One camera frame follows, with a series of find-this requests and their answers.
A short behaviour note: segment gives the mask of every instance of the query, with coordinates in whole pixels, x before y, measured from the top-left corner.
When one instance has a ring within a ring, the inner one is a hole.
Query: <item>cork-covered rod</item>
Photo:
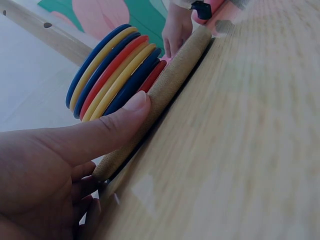
[[[126,160],[175,96],[206,50],[211,38],[211,32],[204,26],[194,31],[148,91],[151,107],[147,119],[127,145],[104,156],[93,172],[95,178],[101,182],[106,181]]]

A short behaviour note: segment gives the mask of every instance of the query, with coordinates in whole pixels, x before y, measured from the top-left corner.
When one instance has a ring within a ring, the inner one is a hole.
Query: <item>wooden rod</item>
[[[0,13],[80,66],[92,49],[12,0],[0,1]]]

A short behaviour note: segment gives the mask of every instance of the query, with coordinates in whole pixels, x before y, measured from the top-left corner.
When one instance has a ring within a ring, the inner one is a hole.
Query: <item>hole in wooden frame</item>
[[[43,27],[44,27],[45,29],[48,29],[48,28],[52,27],[52,24],[51,24],[50,22],[45,22],[45,23],[43,24]]]

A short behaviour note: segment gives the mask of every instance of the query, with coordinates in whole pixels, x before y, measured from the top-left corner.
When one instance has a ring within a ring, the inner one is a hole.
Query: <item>plastic ring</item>
[[[84,118],[85,113],[87,112],[90,104],[100,91],[100,89],[104,86],[108,78],[116,71],[116,69],[122,64],[122,62],[136,49],[138,48],[142,43],[147,43],[149,40],[149,37],[147,35],[139,36],[138,38],[134,39],[132,42],[130,42],[116,57],[112,62],[107,66],[107,68],[104,70],[104,72],[101,74],[99,79],[96,81],[92,89],[90,90],[88,96],[86,97],[83,106],[81,108],[80,112],[80,119],[82,120]]]
[[[92,50],[92,52],[89,54],[89,56],[84,60],[83,64],[79,68],[78,72],[75,74],[70,87],[68,89],[68,92],[66,94],[65,98],[65,105],[67,108],[70,107],[70,101],[71,97],[75,91],[75,88],[81,78],[81,76],[86,71],[87,67],[90,65],[92,60],[97,56],[97,54],[101,51],[101,49],[111,40],[113,39],[118,33],[120,33],[122,30],[127,29],[131,27],[130,24],[123,24],[121,26],[118,26],[116,29],[114,29],[112,32],[110,32],[104,39],[99,42],[99,44]]]
[[[116,79],[120,76],[122,71],[134,60],[134,58],[145,48],[148,46],[147,42],[143,42],[140,44],[122,63],[121,65],[112,73],[112,75],[106,79],[106,82],[96,94],[92,102],[90,103],[88,109],[85,111],[82,121],[87,122],[91,119],[94,111],[96,110],[97,106],[108,92],[109,88],[112,84],[116,81]]]
[[[153,69],[153,71],[150,73],[150,75],[146,78],[142,86],[139,88],[139,91],[148,92],[149,89],[152,87],[152,85],[155,83],[157,78],[159,77],[160,73],[163,71],[163,69],[166,67],[167,62],[165,60],[161,60],[159,64]]]
[[[157,48],[143,61],[143,63],[131,75],[128,81],[126,81],[121,90],[116,94],[112,102],[104,111],[103,116],[116,112],[118,109],[122,108],[127,101],[129,101],[129,99],[144,83],[148,75],[160,62],[160,60],[158,59],[160,53],[161,48]]]
[[[104,95],[101,102],[94,110],[90,120],[100,118],[104,111],[107,109],[110,102],[116,96],[118,91],[123,87],[126,81],[130,78],[131,74],[139,67],[139,65],[147,58],[147,56],[156,48],[155,44],[149,44],[145,47],[121,72],[118,78],[114,81],[108,92]]]
[[[75,108],[73,111],[74,118],[78,119],[80,116],[81,108],[96,81],[101,76],[101,74],[104,72],[106,67],[113,61],[113,59],[134,39],[139,37],[141,34],[139,32],[134,32],[129,34],[127,37],[125,37],[121,42],[119,42],[112,50],[111,52],[105,57],[105,59],[101,62],[99,67],[94,71],[92,76],[90,77],[89,81],[84,86],[82,92],[80,93],[80,96],[78,100],[76,101]]]
[[[112,38],[102,49],[101,51],[95,56],[95,58],[92,60],[90,65],[87,67],[87,69],[84,71],[83,75],[81,76],[78,84],[76,85],[74,92],[72,94],[71,100],[70,100],[70,110],[73,112],[76,106],[76,102],[78,100],[78,97],[83,90],[84,86],[88,82],[91,75],[94,73],[94,71],[97,69],[97,67],[100,65],[100,63],[103,61],[103,59],[106,57],[106,55],[126,36],[128,36],[131,33],[137,32],[138,29],[134,26],[128,27],[118,33],[114,38]]]

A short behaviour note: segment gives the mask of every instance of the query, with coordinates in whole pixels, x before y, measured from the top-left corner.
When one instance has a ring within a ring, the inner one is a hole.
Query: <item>yellow ring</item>
[[[109,52],[119,43],[121,40],[123,40],[125,37],[127,37],[129,34],[137,32],[138,29],[134,26],[128,27],[124,29],[123,31],[119,32],[114,38],[112,38],[102,49],[101,51],[95,56],[95,58],[92,60],[90,65],[86,68],[83,75],[81,76],[78,84],[76,85],[74,92],[72,94],[71,100],[70,100],[70,110],[73,112],[75,110],[75,106],[77,103],[77,100],[79,98],[79,95],[81,94],[82,90],[84,89],[85,85],[87,84],[89,78],[91,75],[95,72],[97,67],[100,65],[100,63],[105,59],[105,57],[109,54]]]
[[[142,64],[142,62],[150,55],[150,53],[156,49],[155,44],[149,44],[146,46],[131,62],[130,64],[121,72],[118,78],[114,81],[112,86],[109,88],[108,92],[103,96],[102,100],[94,110],[90,120],[98,119],[102,116],[104,111],[107,109],[111,101],[130,78],[130,76],[135,72],[135,70]]]
[[[112,75],[108,78],[108,80],[105,82],[103,87],[99,90],[97,95],[94,97],[93,101],[90,103],[88,109],[86,110],[82,122],[87,122],[90,120],[92,114],[94,113],[95,109],[97,108],[98,104],[104,97],[104,95],[108,92],[111,85],[115,82],[115,80],[119,77],[121,72],[128,66],[129,63],[138,55],[138,53],[141,52],[142,49],[144,49],[148,45],[147,42],[141,43],[135,50],[129,54],[125,58],[125,60],[116,68],[116,70],[112,73]]]

